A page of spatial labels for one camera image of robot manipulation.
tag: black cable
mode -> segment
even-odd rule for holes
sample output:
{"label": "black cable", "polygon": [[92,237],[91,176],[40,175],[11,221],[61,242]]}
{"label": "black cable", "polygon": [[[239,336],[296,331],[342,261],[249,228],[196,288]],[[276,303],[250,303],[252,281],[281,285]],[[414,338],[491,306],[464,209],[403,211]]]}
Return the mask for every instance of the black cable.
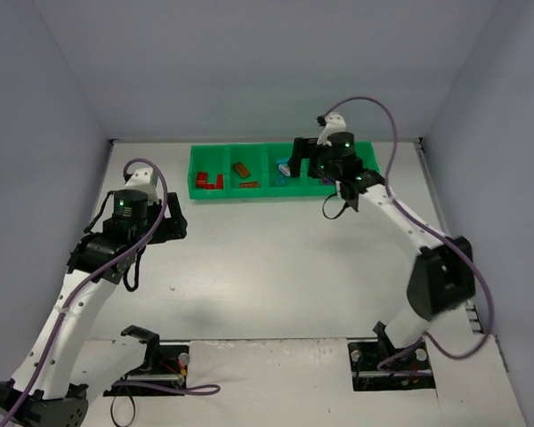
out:
{"label": "black cable", "polygon": [[360,365],[362,364],[362,356],[358,358],[356,362],[356,390],[358,389],[358,383],[360,382]]}
{"label": "black cable", "polygon": [[107,192],[107,196],[105,196],[103,203],[101,203],[101,209],[99,210],[99,213],[96,214],[91,220],[91,222],[89,222],[87,227],[84,228],[83,232],[85,234],[89,234],[91,230],[93,229],[93,227],[95,226],[95,224],[97,223],[97,221],[101,218],[101,216],[103,215],[103,212],[105,211],[105,206],[107,206],[107,202],[109,201],[109,197],[111,197],[113,194],[115,194],[115,191]]}
{"label": "black cable", "polygon": [[324,215],[324,217],[327,219],[327,220],[335,220],[336,218],[339,218],[340,215],[342,215],[344,213],[344,211],[348,208],[348,204],[347,203],[344,203],[344,206],[342,206],[342,209],[340,209],[340,212],[338,212],[336,214],[336,216],[328,216],[327,213],[325,212],[324,210],[324,206],[327,204],[327,202],[332,198],[332,197],[337,197],[338,195],[336,193],[332,193],[330,196],[328,196],[327,198],[324,199],[324,202],[322,203],[322,214]]}
{"label": "black cable", "polygon": [[143,249],[141,249],[136,255],[136,264],[134,265],[134,286],[131,286],[128,281],[128,272],[131,268],[129,267],[125,270],[125,274],[123,276],[123,284],[125,285],[125,289],[128,292],[134,292],[139,288],[140,277],[141,277],[141,258],[145,250],[146,250],[146,246]]}
{"label": "black cable", "polygon": [[115,424],[116,427],[130,427],[130,425],[134,422],[134,418],[136,417],[136,403],[134,403],[134,398],[133,394],[131,393],[131,389],[129,389],[127,386],[122,386],[119,389],[126,391],[126,396],[131,400],[131,404],[133,405],[133,417],[131,418],[131,421],[129,421],[125,425],[117,423],[117,420],[115,419],[115,400],[117,400],[117,396],[114,396],[113,401],[110,404],[110,420],[113,422],[113,424]]}

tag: red block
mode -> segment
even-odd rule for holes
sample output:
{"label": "red block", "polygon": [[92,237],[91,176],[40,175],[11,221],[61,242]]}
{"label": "red block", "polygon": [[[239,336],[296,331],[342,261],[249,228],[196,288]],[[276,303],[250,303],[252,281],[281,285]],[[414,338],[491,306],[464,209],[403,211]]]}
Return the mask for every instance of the red block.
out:
{"label": "red block", "polygon": [[217,189],[223,189],[223,173],[218,173],[215,179],[215,187]]}
{"label": "red block", "polygon": [[207,183],[207,172],[198,172],[196,175],[196,187],[199,189],[204,189]]}

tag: black bracket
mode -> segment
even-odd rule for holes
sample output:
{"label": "black bracket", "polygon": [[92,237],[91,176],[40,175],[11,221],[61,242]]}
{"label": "black bracket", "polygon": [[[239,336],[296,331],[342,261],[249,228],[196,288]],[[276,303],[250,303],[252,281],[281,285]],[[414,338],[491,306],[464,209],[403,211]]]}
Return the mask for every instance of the black bracket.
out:
{"label": "black bracket", "polygon": [[[473,249],[466,238],[452,243],[473,259]],[[446,245],[423,247],[416,257],[409,279],[407,296],[414,312],[427,321],[473,298],[474,276],[469,267]]]}
{"label": "black bracket", "polygon": [[311,158],[312,152],[317,148],[316,138],[295,138],[293,141],[293,152],[287,165],[291,172],[291,178],[301,175],[301,163],[304,158]]}
{"label": "black bracket", "polygon": [[160,335],[143,327],[130,325],[121,332],[121,336],[132,336],[139,342],[146,344],[144,362],[137,368],[139,371],[148,372],[158,363],[160,360]]}
{"label": "black bracket", "polygon": [[[180,202],[176,193],[168,193],[167,202],[170,218],[164,218],[157,230],[152,235],[149,245],[165,243],[168,240],[179,240],[185,238],[188,234],[188,222],[182,215]],[[149,224],[154,223],[162,205],[149,206]]]}

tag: blue object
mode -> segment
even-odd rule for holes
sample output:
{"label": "blue object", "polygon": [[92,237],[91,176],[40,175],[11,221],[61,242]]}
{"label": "blue object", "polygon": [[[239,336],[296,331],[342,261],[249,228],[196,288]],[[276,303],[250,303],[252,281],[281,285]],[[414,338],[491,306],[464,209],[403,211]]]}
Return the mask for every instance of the blue object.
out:
{"label": "blue object", "polygon": [[285,177],[283,175],[278,175],[275,177],[275,184],[276,185],[285,185],[287,183],[287,180],[285,179]]}

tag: cable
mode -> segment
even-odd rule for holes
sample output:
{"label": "cable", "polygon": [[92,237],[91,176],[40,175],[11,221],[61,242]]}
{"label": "cable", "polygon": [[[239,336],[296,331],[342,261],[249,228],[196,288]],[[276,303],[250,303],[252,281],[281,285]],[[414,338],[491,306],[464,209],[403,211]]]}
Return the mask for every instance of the cable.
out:
{"label": "cable", "polygon": [[431,236],[437,238],[439,241],[441,241],[444,245],[446,245],[448,248],[450,248],[457,256],[465,263],[465,265],[471,269],[473,274],[477,277],[479,280],[479,284],[481,285],[481,289],[484,292],[485,298],[487,300],[487,306],[488,306],[488,312],[489,312],[489,321],[486,328],[486,334],[484,334],[481,339],[470,349],[469,351],[466,351],[462,354],[451,354],[445,349],[441,347],[439,342],[433,338],[431,334],[428,332],[424,333],[424,336],[427,337],[429,340],[431,340],[432,344],[437,348],[437,350],[446,358],[453,359],[453,360],[463,360],[468,359],[472,355],[474,355],[477,351],[479,351],[485,343],[489,339],[490,331],[492,331],[492,327],[494,325],[494,317],[495,317],[495,307],[494,302],[492,300],[492,294],[490,293],[489,284],[485,280],[484,276],[482,275],[481,271],[477,268],[477,266],[474,264],[473,261],[463,252],[461,251],[457,246],[453,244],[448,238],[445,238],[437,231],[429,228],[427,225],[420,222],[418,219],[414,218],[411,213],[406,211],[404,207],[401,205],[400,202],[392,195],[392,189],[390,188],[390,172],[392,171],[392,165],[393,160],[395,159],[395,154],[398,149],[398,128],[395,124],[395,121],[393,120],[393,115],[390,112],[390,110],[380,101],[378,101],[375,98],[372,98],[370,96],[364,96],[364,95],[358,95],[358,96],[351,96],[350,98],[346,98],[345,100],[339,101],[337,104],[333,105],[326,113],[324,113],[324,117],[326,117],[329,113],[334,111],[337,107],[340,107],[341,105],[345,104],[349,101],[370,101],[377,106],[379,106],[384,113],[388,116],[388,119],[390,120],[390,125],[392,127],[392,137],[393,137],[393,148],[392,148],[392,154],[390,155],[390,159],[388,161],[387,167],[385,168],[385,174],[384,174],[384,186],[385,186],[385,193],[387,194],[388,198],[392,200],[392,204],[400,211],[400,213],[405,216],[410,222],[417,225],[421,230],[425,231],[426,233],[430,234]]}
{"label": "cable", "polygon": [[89,276],[84,278],[81,281],[81,283],[79,283],[79,285],[77,285],[76,288],[69,294],[68,298],[65,300],[65,302],[63,303],[61,307],[62,310],[59,316],[55,320],[55,324],[53,325],[52,332],[50,333],[50,336],[47,338],[47,342],[45,343],[45,346],[44,346],[44,351],[42,352],[42,356],[37,362],[37,366],[36,366],[36,369],[34,370],[34,374],[32,374],[32,376],[30,377],[28,381],[28,385],[26,386],[24,391],[21,393],[21,395],[18,397],[18,400],[16,400],[16,402],[12,405],[12,408],[10,408],[8,413],[4,416],[4,418],[0,422],[0,427],[5,427],[6,424],[8,424],[12,420],[13,416],[16,414],[18,409],[20,409],[21,405],[24,403],[24,401],[28,397],[29,392],[34,387],[34,384],[36,383],[40,372],[42,372],[42,368],[44,367],[45,360],[47,359],[47,356],[53,347],[53,342],[55,341],[55,338],[57,337],[58,333],[61,330],[61,325],[63,324],[63,320],[66,316],[65,309],[69,309],[69,306],[71,305],[71,303],[76,299],[77,295],[81,292],[81,290],[83,290],[83,288],[85,288],[89,284],[89,282],[99,277],[106,270],[110,269],[114,265],[123,261],[125,258],[129,257],[131,254],[134,254],[139,248],[146,246],[146,244],[152,238],[152,235],[156,231],[158,225],[162,222],[165,211],[166,211],[167,200],[168,200],[168,187],[166,185],[166,180],[164,178],[164,175],[154,163],[152,163],[150,160],[146,158],[134,158],[133,160],[128,161],[125,167],[123,168],[123,174],[126,174],[126,171],[128,170],[129,166],[132,165],[133,163],[144,163],[145,165],[152,167],[152,169],[154,170],[154,172],[157,174],[158,178],[160,179],[160,182],[162,185],[162,191],[163,191],[162,208],[160,209],[160,212],[158,213],[158,216],[156,220],[154,221],[154,224],[152,224],[152,227],[150,227],[146,235],[144,235],[138,242],[136,242],[134,245],[129,247],[121,255],[107,262],[106,264],[100,266],[97,270],[95,270]]}
{"label": "cable", "polygon": [[355,376],[355,384],[356,388],[358,388],[358,383],[360,382],[360,366],[362,365],[362,356],[358,358],[356,361],[356,376]]}
{"label": "cable", "polygon": [[173,374],[180,375],[180,374],[178,374],[176,371],[174,371],[174,369],[171,368],[171,367],[170,367],[169,365],[167,365],[166,363],[164,363],[164,362],[160,362],[160,364],[161,364],[163,367],[165,367],[166,369],[168,369],[169,371],[171,371]]}
{"label": "cable", "polygon": [[164,385],[157,385],[151,383],[144,383],[142,381],[117,381],[113,384],[113,387],[128,386],[128,387],[143,387],[145,389],[152,389],[157,391],[163,391],[170,394],[182,394],[184,396],[214,396],[219,393],[222,387],[218,384],[204,384],[197,385],[196,387],[188,387],[185,389],[171,389]]}
{"label": "cable", "polygon": [[91,230],[93,229],[93,227],[95,226],[95,224],[97,223],[97,221],[99,220],[99,218],[102,217],[103,212],[105,212],[105,206],[107,205],[107,202],[109,201],[109,197],[111,197],[113,194],[115,194],[115,191],[108,191],[107,192],[107,196],[105,196],[105,199],[101,203],[101,208],[99,209],[99,213],[96,214],[94,216],[94,218],[91,220],[91,222],[89,222],[89,224],[87,224],[87,227],[84,228],[83,232],[85,234],[89,234],[91,232]]}
{"label": "cable", "polygon": [[337,194],[336,193],[332,193],[330,196],[328,196],[327,198],[324,199],[324,202],[322,202],[322,215],[327,219],[327,220],[335,220],[336,218],[340,218],[340,216],[344,213],[344,211],[348,208],[348,204],[347,203],[344,203],[344,206],[342,206],[342,209],[340,209],[340,211],[335,215],[335,216],[328,216],[327,213],[325,212],[324,210],[324,206],[327,204],[327,202],[332,198],[332,197],[336,197]]}
{"label": "cable", "polygon": [[131,269],[130,267],[126,268],[125,274],[123,275],[123,285],[125,285],[125,289],[128,292],[134,292],[139,288],[140,275],[141,275],[141,258],[142,258],[142,255],[144,254],[144,251],[146,251],[146,247],[141,249],[136,255],[136,262],[134,265],[134,286],[131,286],[128,283],[128,272]]}
{"label": "cable", "polygon": [[399,353],[394,354],[393,356],[389,357],[388,359],[382,360],[380,363],[377,364],[376,369],[378,371],[384,372],[385,374],[400,374],[400,375],[411,375],[411,376],[433,376],[430,372],[416,372],[416,371],[392,371],[389,369],[385,369],[384,367],[386,365],[389,365],[393,361],[397,359],[401,359],[405,356],[407,356],[412,351],[415,351],[422,343],[423,339],[419,338],[417,341],[415,341],[413,344],[409,345],[409,347],[406,347]]}
{"label": "cable", "polygon": [[113,424],[115,424],[115,427],[130,427],[131,424],[133,424],[134,422],[134,418],[136,417],[136,403],[134,403],[134,397],[133,397],[133,394],[131,393],[131,389],[129,389],[128,386],[126,385],[121,388],[127,392],[126,396],[131,400],[131,404],[133,405],[133,417],[131,418],[131,421],[129,421],[125,425],[117,423],[117,420],[115,419],[115,401],[117,400],[117,395],[115,395],[113,397],[113,401],[110,403],[110,409],[109,409],[110,420],[113,422]]}

